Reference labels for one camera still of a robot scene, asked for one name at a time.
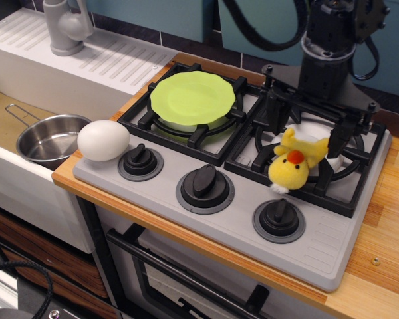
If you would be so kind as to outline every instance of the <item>plush chick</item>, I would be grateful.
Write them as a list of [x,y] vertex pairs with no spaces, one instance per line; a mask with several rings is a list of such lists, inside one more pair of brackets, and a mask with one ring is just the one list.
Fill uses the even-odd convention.
[[271,189],[288,193],[306,184],[310,169],[314,168],[328,153],[328,138],[316,142],[298,140],[293,128],[287,128],[281,144],[273,150],[278,158],[269,166]]

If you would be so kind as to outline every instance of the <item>faucet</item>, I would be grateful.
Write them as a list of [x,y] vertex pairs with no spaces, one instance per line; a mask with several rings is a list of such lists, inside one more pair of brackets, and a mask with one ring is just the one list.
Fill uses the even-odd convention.
[[83,40],[93,34],[86,0],[77,0],[81,13],[71,13],[68,0],[44,0],[46,25],[55,55],[68,56],[82,50]]

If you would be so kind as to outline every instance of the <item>white egg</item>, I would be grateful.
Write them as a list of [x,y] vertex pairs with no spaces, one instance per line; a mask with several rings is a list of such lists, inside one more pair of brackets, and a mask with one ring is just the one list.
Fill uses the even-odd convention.
[[127,148],[129,131],[120,123],[99,120],[87,124],[78,134],[77,144],[85,158],[92,161],[109,161]]

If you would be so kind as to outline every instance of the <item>wooden drawer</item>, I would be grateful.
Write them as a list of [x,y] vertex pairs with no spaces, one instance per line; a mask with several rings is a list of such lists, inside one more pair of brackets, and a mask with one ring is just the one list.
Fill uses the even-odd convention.
[[[3,252],[10,261],[25,261],[23,257],[2,248]],[[27,280],[47,288],[45,278],[34,269],[31,268],[17,268],[17,272]],[[75,285],[62,279],[60,276],[49,271],[53,281],[53,293],[59,295],[70,302],[77,304],[93,314],[103,319],[117,319],[117,314],[113,307],[109,304],[93,297]]]
[[9,218],[10,214],[0,209],[0,237],[34,257],[39,264],[77,282],[95,295],[108,298],[108,293],[94,262],[82,259],[63,245],[57,245],[34,229]]

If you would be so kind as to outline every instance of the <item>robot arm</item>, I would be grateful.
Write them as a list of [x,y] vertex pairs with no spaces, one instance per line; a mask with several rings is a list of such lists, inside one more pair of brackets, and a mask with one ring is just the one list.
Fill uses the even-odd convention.
[[[225,3],[236,5],[234,0]],[[297,14],[305,14],[299,1],[295,5]],[[373,45],[370,35],[385,26],[384,18],[389,12],[383,0],[311,1],[309,21],[301,37],[302,65],[266,65],[262,70],[268,89],[269,129],[274,134],[283,131],[292,109],[335,123],[329,141],[330,158],[340,155],[351,137],[367,133],[371,116],[380,106],[352,83],[352,58],[358,43]],[[378,53],[374,57],[377,67],[363,79],[376,73]]]

